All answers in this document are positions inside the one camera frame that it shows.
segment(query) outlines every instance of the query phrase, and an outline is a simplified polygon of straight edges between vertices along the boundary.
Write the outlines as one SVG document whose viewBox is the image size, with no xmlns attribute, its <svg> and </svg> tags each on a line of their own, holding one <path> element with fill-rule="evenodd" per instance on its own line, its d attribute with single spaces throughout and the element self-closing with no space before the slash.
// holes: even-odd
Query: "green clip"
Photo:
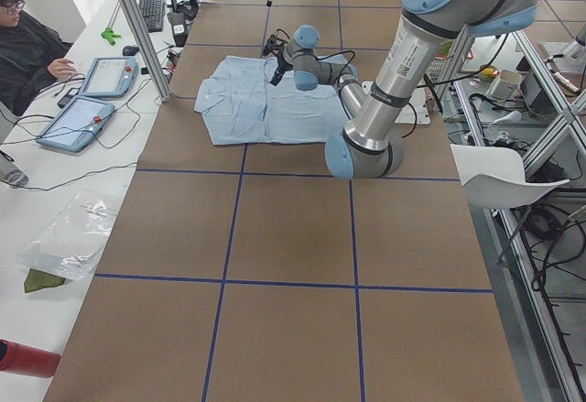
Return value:
<svg viewBox="0 0 586 402">
<path fill-rule="evenodd" d="M 102 38 L 105 38 L 106 40 L 108 40 L 108 43 L 110 45 L 115 45 L 116 41 L 114 40 L 115 38 L 120 38 L 121 36 L 119 34 L 114 33 L 114 30 L 107 27 L 104 31 L 102 31 Z"/>
</svg>

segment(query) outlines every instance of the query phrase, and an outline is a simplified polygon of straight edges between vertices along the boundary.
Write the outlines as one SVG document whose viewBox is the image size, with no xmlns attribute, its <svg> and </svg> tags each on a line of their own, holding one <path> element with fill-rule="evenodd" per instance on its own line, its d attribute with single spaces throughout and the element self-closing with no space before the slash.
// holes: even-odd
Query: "red can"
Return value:
<svg viewBox="0 0 586 402">
<path fill-rule="evenodd" d="M 61 359 L 58 353 L 0 340 L 0 371 L 36 377 L 52 377 Z"/>
</svg>

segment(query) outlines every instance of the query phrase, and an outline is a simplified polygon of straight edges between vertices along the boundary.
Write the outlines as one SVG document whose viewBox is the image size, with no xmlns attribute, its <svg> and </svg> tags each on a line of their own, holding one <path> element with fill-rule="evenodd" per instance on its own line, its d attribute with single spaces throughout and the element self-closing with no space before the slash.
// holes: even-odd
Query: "black jacket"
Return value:
<svg viewBox="0 0 586 402">
<path fill-rule="evenodd" d="M 37 93 L 55 82 L 47 67 L 70 46 L 24 11 L 16 27 L 0 27 L 0 101 L 22 115 Z"/>
</svg>

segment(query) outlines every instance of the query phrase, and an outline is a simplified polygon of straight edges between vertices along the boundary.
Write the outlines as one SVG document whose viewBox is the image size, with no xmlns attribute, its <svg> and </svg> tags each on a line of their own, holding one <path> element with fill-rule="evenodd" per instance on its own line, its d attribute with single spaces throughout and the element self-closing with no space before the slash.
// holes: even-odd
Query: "clear plastic bag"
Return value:
<svg viewBox="0 0 586 402">
<path fill-rule="evenodd" d="M 92 190 L 79 191 L 55 221 L 20 249 L 22 265 L 70 280 L 97 265 L 122 200 Z"/>
</svg>

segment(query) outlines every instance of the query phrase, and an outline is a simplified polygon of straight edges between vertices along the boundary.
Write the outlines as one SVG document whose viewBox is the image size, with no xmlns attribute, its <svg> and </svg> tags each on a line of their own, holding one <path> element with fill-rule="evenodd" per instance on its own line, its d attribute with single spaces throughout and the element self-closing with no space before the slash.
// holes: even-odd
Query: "white table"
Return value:
<svg viewBox="0 0 586 402">
<path fill-rule="evenodd" d="M 123 36 L 116 40 L 114 46 L 101 38 L 116 3 L 117 0 L 105 2 L 68 53 L 67 58 L 75 62 L 78 71 L 87 72 L 95 57 L 120 56 L 124 45 L 135 44 L 122 9 L 114 21 L 113 29 Z M 163 32 L 150 35 L 156 51 L 173 43 L 167 21 Z M 166 54 L 165 50 L 162 51 L 159 58 L 163 60 Z M 139 54 L 137 60 L 139 67 L 144 66 Z M 113 101 L 115 106 L 120 107 L 135 93 L 144 79 L 148 79 L 148 76 L 138 75 L 125 97 Z M 65 92 L 60 97 L 53 97 L 54 92 L 55 90 L 37 98 L 25 114 L 57 114 L 57 100 Z M 140 114 L 140 121 L 134 131 L 112 149 L 104 148 L 96 141 L 79 154 L 61 153 L 41 147 L 34 141 L 4 145 L 2 149 L 28 175 L 28 186 L 52 187 L 88 171 L 136 162 L 155 121 L 159 104 L 157 90 L 149 82 L 131 102 L 131 107 Z M 122 108 L 99 135 L 100 141 L 107 146 L 113 145 L 132 128 L 137 118 L 137 114 L 126 107 Z M 46 123 L 44 118 L 29 118 L 23 120 L 22 126 L 37 134 Z M 30 138 L 29 133 L 17 126 L 5 141 L 10 143 Z M 16 262 L 16 252 L 48 226 L 78 191 L 97 190 L 123 198 L 134 172 L 134 167 L 113 169 L 47 192 L 10 189 L 0 183 L 0 338 L 52 352 L 63 352 L 92 280 L 91 276 L 81 281 L 67 281 L 58 288 L 25 294 L 23 282 L 28 268 Z M 49 384 L 50 379 L 0 372 L 0 394 L 5 401 L 39 402 L 45 396 Z"/>
</svg>

